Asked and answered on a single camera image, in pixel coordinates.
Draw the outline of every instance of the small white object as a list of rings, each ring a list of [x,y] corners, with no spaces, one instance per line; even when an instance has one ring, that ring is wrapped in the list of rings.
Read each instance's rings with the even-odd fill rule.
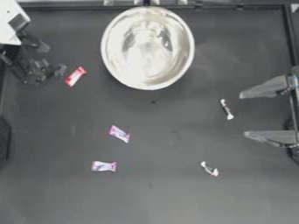
[[[225,103],[225,100],[224,99],[221,99],[220,101],[220,105],[221,105],[221,107],[224,108],[224,110],[225,110],[225,112],[226,112],[226,119],[228,120],[230,120],[230,119],[233,119],[233,115],[230,114],[230,112],[229,112],[229,107],[228,107],[228,105],[226,105],[226,103]]]
[[[214,169],[209,168],[209,167],[206,166],[205,161],[201,161],[201,162],[200,162],[200,166],[201,166],[201,168],[204,169],[204,171],[205,171],[210,176],[217,177],[217,176],[220,175],[218,170],[217,170],[216,168],[214,168]]]
[[[299,8],[299,3],[290,3],[290,11],[292,13],[294,13],[297,11]]]
[[[100,161],[93,161],[90,170],[93,172],[114,172],[117,170],[117,163],[104,163]]]

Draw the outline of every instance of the white object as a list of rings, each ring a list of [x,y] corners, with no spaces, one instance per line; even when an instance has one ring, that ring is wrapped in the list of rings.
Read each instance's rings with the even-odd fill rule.
[[[210,176],[217,177],[217,176],[220,175],[218,170],[217,170],[216,168],[214,168],[214,169],[209,168],[209,167],[206,166],[205,161],[201,161],[201,162],[200,162],[200,166],[201,166],[201,168],[204,169],[204,171],[205,171]]]
[[[117,170],[117,163],[104,163],[100,161],[93,161],[90,170],[93,172],[114,172]]]
[[[225,100],[224,99],[221,99],[220,101],[220,105],[221,105],[221,107],[224,108],[224,110],[225,110],[225,112],[226,112],[226,119],[228,120],[230,120],[230,119],[233,119],[233,115],[230,114],[230,112],[229,112],[229,107],[228,107],[228,105],[226,105],[226,103],[225,103]]]
[[[18,3],[14,0],[0,0],[0,44],[2,45],[18,46],[21,44],[15,37],[15,30],[9,24],[19,14],[29,23],[30,19]]]

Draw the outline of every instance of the red candy wrapper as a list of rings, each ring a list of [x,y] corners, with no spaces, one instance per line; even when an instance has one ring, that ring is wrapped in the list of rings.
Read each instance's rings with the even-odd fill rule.
[[[82,66],[80,66],[74,72],[69,75],[69,78],[65,80],[65,83],[69,87],[72,87],[77,80],[80,79],[80,76],[82,76],[86,73],[86,70],[84,69]]]

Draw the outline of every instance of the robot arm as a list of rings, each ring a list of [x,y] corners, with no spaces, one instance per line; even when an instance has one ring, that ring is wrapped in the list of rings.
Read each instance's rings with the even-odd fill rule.
[[[0,45],[21,44],[15,33],[29,24],[30,19],[14,0],[0,1]]]

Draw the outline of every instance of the candy wrapper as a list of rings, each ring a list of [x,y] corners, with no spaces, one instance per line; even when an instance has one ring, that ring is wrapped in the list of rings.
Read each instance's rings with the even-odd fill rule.
[[[100,161],[93,161],[90,170],[93,172],[114,172],[117,170],[117,163],[104,163]]]
[[[84,69],[82,66],[80,66],[74,72],[69,75],[69,78],[65,80],[65,83],[69,87],[72,87],[77,80],[80,79],[80,76],[82,76],[86,73],[86,70]]]
[[[117,126],[112,125],[108,134],[128,143],[130,135],[126,134]]]
[[[217,177],[220,175],[218,170],[216,168],[209,168],[204,161],[200,162],[200,167],[210,176]]]

